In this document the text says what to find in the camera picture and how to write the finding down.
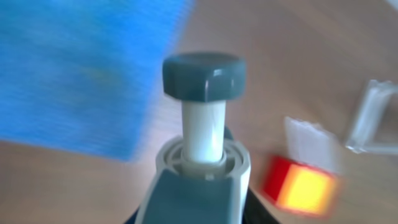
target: blue sheet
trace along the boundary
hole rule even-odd
[[[0,139],[130,159],[191,5],[0,1]]]

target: white cylinder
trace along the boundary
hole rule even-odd
[[[182,102],[183,156],[211,164],[223,156],[225,101]]]

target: dark teal knob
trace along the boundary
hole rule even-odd
[[[195,52],[163,62],[164,92],[179,100],[232,100],[243,94],[245,83],[246,64],[234,55]]]

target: red and yellow block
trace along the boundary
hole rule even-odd
[[[331,173],[274,156],[262,193],[281,209],[323,216],[332,204],[337,187],[338,178]]]

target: blurred background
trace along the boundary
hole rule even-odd
[[[285,116],[320,123],[343,142],[367,82],[398,83],[396,6],[394,0],[201,0],[180,18],[185,27],[176,30],[171,52],[217,50],[248,63],[245,96],[227,105],[226,124],[251,153],[254,191],[267,153],[285,151]],[[144,198],[157,151],[182,133],[180,103],[163,96],[159,73],[154,80],[131,162],[1,142],[0,223],[123,223]],[[397,103],[387,109],[380,141],[397,139]],[[263,200],[268,210],[286,224],[396,223],[398,158],[336,150],[344,180],[329,217],[297,217]]]

